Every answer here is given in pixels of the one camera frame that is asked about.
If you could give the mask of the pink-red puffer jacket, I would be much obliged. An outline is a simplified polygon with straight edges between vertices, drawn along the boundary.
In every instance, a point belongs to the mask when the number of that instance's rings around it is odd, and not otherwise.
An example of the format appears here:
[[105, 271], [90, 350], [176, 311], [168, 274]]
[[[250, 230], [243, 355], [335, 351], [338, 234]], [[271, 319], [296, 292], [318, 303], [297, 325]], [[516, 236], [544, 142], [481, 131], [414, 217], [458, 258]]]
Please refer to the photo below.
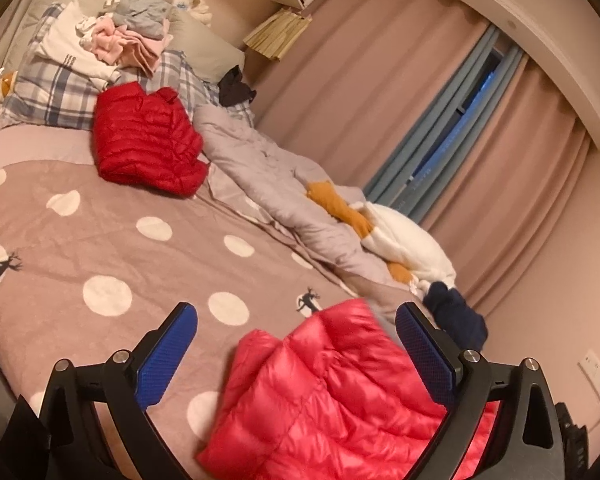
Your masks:
[[215, 479], [402, 479], [445, 414], [351, 299], [282, 339], [242, 337], [197, 462]]

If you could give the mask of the pile of pink white clothes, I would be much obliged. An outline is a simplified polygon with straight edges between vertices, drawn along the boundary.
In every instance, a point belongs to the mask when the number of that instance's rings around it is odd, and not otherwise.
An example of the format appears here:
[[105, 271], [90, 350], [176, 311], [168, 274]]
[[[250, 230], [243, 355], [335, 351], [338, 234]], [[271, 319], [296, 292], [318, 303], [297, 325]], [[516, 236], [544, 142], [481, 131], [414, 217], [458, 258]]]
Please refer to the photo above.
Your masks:
[[86, 77], [99, 90], [116, 81], [122, 68], [152, 77], [172, 41], [171, 11], [166, 0], [107, 0], [99, 14], [86, 15], [79, 1], [71, 0], [34, 53]]

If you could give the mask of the brown polka dot duvet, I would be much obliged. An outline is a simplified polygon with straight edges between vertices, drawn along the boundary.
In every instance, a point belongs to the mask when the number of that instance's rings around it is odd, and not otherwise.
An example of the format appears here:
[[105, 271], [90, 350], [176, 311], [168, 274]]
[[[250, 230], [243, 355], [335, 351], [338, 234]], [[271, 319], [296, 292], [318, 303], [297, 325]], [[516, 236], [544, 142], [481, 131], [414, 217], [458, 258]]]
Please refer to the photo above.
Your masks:
[[102, 180], [92, 166], [20, 162], [0, 169], [0, 369], [39, 408], [60, 359], [104, 362], [133, 348], [182, 301], [199, 327], [166, 394], [148, 413], [182, 466], [204, 476], [204, 447], [238, 341], [275, 337], [355, 296], [382, 313], [402, 288], [330, 273], [206, 190], [178, 200]]

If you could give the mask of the navy blue garment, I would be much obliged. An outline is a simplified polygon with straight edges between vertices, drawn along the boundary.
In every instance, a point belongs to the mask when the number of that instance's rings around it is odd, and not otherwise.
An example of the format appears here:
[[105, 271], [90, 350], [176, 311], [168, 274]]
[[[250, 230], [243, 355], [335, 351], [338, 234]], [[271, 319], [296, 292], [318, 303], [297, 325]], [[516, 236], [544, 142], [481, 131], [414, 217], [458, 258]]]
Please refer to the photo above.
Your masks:
[[483, 349], [488, 339], [488, 329], [484, 317], [472, 310], [456, 288], [449, 288], [443, 282], [430, 285], [424, 298], [424, 305], [461, 349]]

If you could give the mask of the white goose plush toy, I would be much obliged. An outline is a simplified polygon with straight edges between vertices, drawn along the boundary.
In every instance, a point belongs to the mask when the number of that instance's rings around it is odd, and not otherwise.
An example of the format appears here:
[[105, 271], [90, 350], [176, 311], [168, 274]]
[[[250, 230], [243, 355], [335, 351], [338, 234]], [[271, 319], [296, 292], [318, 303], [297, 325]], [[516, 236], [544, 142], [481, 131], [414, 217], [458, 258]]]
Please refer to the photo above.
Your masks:
[[368, 200], [349, 205], [328, 181], [311, 182], [306, 196], [350, 226], [361, 245], [385, 261], [392, 278], [424, 298], [434, 283], [455, 287], [456, 271], [438, 242], [417, 223]]

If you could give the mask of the folded dark red puffer jacket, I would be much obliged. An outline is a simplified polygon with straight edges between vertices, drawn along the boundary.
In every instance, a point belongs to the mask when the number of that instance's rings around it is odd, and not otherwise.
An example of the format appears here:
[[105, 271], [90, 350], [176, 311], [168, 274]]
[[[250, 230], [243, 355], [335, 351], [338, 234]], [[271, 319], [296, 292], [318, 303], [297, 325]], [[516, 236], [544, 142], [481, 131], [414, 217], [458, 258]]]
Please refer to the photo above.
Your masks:
[[181, 198], [208, 176], [204, 147], [178, 92], [146, 92], [136, 81], [102, 92], [94, 107], [93, 148], [99, 177]]

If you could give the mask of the light grey blanket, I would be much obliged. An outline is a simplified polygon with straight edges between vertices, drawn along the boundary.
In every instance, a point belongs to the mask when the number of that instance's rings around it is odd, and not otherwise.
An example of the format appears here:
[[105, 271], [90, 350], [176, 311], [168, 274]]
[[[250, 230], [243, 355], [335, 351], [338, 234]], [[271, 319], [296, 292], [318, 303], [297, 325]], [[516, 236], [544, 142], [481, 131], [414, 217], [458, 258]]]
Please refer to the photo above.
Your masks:
[[366, 252], [350, 226], [306, 196], [309, 183], [329, 179], [320, 165], [283, 150], [222, 107], [198, 106], [194, 126], [204, 138], [208, 159], [291, 232], [313, 259], [377, 284], [398, 284], [385, 261]]

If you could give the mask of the blue-grey curtain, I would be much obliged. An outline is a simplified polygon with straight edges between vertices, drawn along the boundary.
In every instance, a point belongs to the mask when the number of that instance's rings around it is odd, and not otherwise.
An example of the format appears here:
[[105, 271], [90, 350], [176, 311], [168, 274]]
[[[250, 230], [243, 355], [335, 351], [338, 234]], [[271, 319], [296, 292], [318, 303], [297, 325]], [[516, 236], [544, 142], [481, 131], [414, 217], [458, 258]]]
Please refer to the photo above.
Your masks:
[[373, 203], [421, 222], [460, 171], [522, 64], [524, 50], [499, 51], [491, 24], [448, 83], [364, 188]]

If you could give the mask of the plaid pillow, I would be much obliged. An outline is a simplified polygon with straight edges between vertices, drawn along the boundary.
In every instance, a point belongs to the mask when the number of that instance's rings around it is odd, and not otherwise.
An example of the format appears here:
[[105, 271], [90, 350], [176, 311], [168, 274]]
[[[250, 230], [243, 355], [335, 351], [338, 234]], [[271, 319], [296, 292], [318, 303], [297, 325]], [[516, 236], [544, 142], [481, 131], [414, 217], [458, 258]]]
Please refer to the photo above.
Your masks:
[[[50, 4], [42, 13], [29, 41], [26, 54], [18, 68], [15, 88], [0, 105], [0, 129], [29, 124], [88, 130], [92, 128], [94, 107], [100, 90], [85, 76], [68, 65], [61, 65], [35, 53], [66, 6]], [[171, 87], [189, 117], [204, 104], [219, 106], [219, 87], [200, 79], [181, 51], [167, 50], [151, 78], [136, 68], [122, 70], [118, 79], [108, 82], [108, 88], [138, 82], [145, 92]]]

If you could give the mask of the black garment by pillow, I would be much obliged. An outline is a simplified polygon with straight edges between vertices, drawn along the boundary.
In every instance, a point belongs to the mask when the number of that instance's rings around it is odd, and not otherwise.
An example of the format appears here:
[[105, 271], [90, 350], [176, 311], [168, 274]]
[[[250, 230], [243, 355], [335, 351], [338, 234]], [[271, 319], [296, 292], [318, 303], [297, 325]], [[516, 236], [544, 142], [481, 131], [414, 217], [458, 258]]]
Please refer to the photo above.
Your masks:
[[218, 83], [219, 101], [224, 107], [236, 106], [245, 102], [251, 103], [257, 91], [251, 89], [242, 80], [242, 70], [235, 65], [228, 70]]

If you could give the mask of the pink curtain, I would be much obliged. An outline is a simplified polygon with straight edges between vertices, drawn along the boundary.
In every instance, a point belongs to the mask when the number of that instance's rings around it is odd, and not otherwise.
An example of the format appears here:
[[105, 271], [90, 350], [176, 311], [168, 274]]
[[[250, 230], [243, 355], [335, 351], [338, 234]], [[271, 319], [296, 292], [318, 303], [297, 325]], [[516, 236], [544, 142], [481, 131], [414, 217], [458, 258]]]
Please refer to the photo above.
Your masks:
[[[366, 187], [491, 25], [458, 0], [322, 0], [257, 84], [260, 131]], [[460, 171], [418, 223], [450, 257], [469, 303], [491, 315], [567, 205], [591, 139], [524, 54]]]

